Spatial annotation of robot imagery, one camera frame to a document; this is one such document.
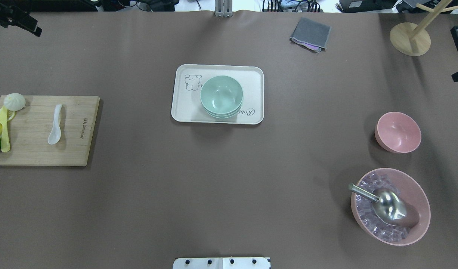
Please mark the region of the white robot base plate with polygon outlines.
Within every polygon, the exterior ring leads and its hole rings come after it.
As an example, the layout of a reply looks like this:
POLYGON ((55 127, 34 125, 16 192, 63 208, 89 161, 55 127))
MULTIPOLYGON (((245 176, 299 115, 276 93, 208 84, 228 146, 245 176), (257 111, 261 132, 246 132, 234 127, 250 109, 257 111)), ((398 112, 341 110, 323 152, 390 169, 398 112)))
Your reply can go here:
POLYGON ((266 257, 193 257, 177 258, 173 269, 271 269, 266 257))

